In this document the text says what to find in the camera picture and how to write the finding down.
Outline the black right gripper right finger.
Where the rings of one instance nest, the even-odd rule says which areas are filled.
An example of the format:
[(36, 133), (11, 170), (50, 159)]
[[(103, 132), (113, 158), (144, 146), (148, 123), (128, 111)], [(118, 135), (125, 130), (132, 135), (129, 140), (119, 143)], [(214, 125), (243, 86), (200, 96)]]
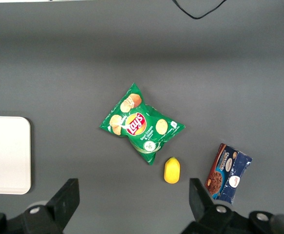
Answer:
[(238, 234), (232, 227), (234, 212), (225, 205), (216, 205), (198, 178), (189, 180), (189, 205), (194, 216), (184, 234)]

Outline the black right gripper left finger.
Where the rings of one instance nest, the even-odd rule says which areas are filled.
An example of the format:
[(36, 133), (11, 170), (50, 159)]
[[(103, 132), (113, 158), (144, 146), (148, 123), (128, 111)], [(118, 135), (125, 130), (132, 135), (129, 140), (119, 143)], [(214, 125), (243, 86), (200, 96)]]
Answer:
[(25, 234), (62, 234), (80, 203), (79, 182), (70, 178), (45, 205), (22, 213)]

